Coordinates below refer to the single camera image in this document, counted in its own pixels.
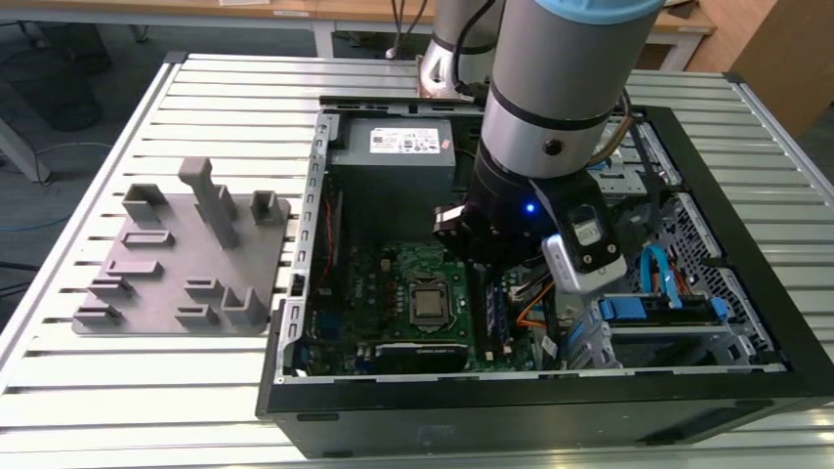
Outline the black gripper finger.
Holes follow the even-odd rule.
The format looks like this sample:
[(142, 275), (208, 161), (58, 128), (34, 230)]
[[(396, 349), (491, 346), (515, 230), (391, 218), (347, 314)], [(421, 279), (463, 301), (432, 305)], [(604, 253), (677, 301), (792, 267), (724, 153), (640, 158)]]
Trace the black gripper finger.
[(433, 207), (432, 235), (461, 262), (473, 263), (472, 232), (464, 220), (464, 208), (463, 203)]

